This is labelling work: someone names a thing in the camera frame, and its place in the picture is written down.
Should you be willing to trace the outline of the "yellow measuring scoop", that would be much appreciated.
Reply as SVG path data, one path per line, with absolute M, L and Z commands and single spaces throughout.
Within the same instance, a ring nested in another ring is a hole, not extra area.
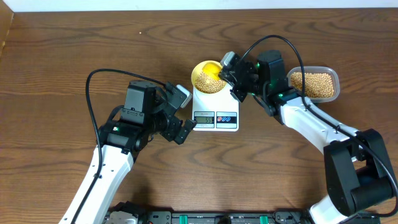
M 218 76 L 220 71 L 221 67 L 214 62 L 208 62 L 202 68 L 202 72 L 214 80 L 220 80 L 220 77 Z

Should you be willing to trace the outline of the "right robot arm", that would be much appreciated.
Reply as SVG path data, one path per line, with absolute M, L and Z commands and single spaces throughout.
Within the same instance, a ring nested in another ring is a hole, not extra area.
M 271 117 L 296 130 L 322 154 L 327 196 L 312 205 L 313 223 L 344 223 L 365 209 L 397 197 L 397 181 L 382 136 L 335 120 L 294 88 L 278 50 L 245 62 L 234 52 L 221 60 L 219 77 L 240 102 L 252 95 Z

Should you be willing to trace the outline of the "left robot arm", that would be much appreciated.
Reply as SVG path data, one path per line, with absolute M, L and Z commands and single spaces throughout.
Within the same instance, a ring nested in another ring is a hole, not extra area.
M 113 109 L 98 130 L 90 167 L 61 223 L 102 223 L 121 182 L 153 135 L 184 143 L 196 122 L 175 114 L 191 99 L 181 85 L 131 81 L 125 103 Z

